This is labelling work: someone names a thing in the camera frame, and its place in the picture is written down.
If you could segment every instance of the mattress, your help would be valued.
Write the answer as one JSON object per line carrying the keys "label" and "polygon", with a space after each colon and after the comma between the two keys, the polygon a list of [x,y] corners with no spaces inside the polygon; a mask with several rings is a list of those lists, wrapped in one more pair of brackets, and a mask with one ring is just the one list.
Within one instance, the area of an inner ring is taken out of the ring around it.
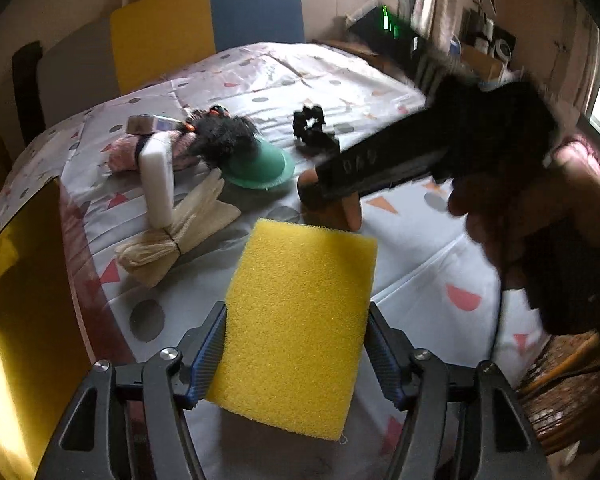
{"label": "mattress", "polygon": [[[248,115],[270,142],[293,156],[298,176],[315,164],[296,149],[292,135],[292,113],[303,104],[322,106],[327,127],[346,148],[417,110],[424,98],[340,51],[259,43],[215,54],[41,134],[0,194],[0,228],[45,182],[59,177],[66,266],[92,359],[143,361],[176,344],[224,298],[258,218],[302,222],[294,181],[270,191],[227,183],[220,200],[236,205],[242,215],[182,256],[155,288],[140,285],[116,264],[116,245],[148,223],[139,176],[104,171],[110,143],[123,134],[130,115],[182,118],[185,105],[213,104]],[[179,171],[176,199],[206,171],[203,164]],[[372,299],[388,323],[404,330],[416,347],[449,363],[474,366],[488,356],[499,284],[480,247],[465,234],[464,219],[446,212],[449,192],[450,184],[422,181],[367,196],[360,232],[378,241]],[[513,384],[545,341],[524,293],[508,292],[496,361]],[[451,409],[449,420],[455,416]],[[382,397],[364,353],[339,442],[269,428],[206,401],[186,417],[209,478],[259,480],[381,478],[404,421]],[[447,433],[443,458],[453,446],[453,431]]]}

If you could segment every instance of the yellow headboard panel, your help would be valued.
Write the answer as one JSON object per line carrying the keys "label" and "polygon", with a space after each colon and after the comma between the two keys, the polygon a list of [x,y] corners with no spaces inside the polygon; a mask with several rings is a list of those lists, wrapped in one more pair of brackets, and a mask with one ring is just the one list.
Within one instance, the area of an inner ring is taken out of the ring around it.
{"label": "yellow headboard panel", "polygon": [[209,0],[139,0],[110,27],[121,94],[216,53]]}

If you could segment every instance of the person's hand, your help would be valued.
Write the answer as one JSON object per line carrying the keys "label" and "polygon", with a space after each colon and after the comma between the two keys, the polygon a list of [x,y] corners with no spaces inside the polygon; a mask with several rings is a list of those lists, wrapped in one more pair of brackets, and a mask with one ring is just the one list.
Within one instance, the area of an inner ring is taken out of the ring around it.
{"label": "person's hand", "polygon": [[[593,247],[600,247],[600,183],[583,163],[568,162],[543,170],[513,197],[503,179],[476,174],[453,182],[448,211],[466,217],[468,235],[482,245],[487,259],[502,273],[507,288],[523,288],[525,275],[517,264],[525,250],[524,238],[571,216],[574,225]],[[507,241],[502,226],[507,220]],[[502,261],[504,248],[506,262]]]}

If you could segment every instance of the white foam block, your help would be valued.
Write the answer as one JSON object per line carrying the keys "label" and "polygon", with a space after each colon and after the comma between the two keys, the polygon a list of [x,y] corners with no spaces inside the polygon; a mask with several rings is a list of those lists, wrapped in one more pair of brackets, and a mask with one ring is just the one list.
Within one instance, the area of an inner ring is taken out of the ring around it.
{"label": "white foam block", "polygon": [[168,132],[157,132],[138,157],[149,224],[162,229],[173,219],[173,160]]}

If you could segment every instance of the yellow sponge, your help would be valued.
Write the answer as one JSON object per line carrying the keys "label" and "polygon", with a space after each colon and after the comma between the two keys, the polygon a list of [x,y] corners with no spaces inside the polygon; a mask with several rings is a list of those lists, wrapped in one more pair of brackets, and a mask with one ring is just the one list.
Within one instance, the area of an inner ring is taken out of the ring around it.
{"label": "yellow sponge", "polygon": [[206,398],[337,440],[353,394],[376,241],[259,220],[226,296],[224,355]]}

